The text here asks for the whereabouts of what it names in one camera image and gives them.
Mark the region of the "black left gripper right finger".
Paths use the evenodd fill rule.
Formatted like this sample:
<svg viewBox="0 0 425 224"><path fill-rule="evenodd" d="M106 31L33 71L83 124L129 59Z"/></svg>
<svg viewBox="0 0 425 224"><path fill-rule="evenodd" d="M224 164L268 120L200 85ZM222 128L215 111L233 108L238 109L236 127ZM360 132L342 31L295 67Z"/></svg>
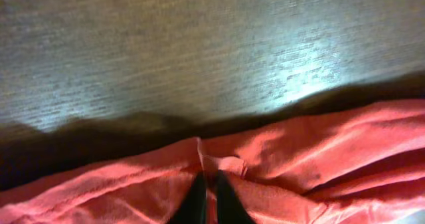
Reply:
<svg viewBox="0 0 425 224"><path fill-rule="evenodd" d="M222 170L217 173L216 210L218 224L255 224Z"/></svg>

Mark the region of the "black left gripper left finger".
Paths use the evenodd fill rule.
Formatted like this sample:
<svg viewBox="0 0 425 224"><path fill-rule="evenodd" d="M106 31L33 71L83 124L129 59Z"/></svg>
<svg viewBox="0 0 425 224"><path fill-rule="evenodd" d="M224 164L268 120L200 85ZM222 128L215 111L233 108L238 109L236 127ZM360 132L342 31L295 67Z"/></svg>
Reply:
<svg viewBox="0 0 425 224"><path fill-rule="evenodd" d="M204 175L198 173L179 208L167 224L205 224L207 185Z"/></svg>

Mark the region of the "orange printed t-shirt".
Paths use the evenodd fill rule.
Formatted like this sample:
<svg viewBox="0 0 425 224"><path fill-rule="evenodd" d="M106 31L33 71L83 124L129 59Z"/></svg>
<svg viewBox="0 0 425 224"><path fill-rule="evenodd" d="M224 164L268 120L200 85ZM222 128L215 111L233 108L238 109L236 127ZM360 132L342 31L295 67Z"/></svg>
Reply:
<svg viewBox="0 0 425 224"><path fill-rule="evenodd" d="M255 223L390 223L424 209L424 101L379 102L190 138L1 193L2 223L166 223L200 189L218 223L233 188Z"/></svg>

